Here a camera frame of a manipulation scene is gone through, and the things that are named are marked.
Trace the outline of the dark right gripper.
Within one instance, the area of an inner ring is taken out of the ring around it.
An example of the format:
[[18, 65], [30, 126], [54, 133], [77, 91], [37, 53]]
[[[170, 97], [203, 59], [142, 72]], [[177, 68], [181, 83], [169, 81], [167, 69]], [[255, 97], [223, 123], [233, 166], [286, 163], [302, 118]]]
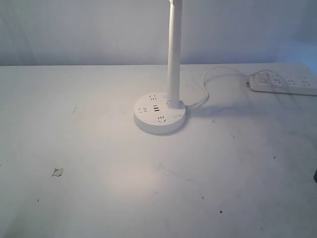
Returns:
[[315, 174], [314, 174], [314, 181], [317, 183], [317, 170], [315, 171]]

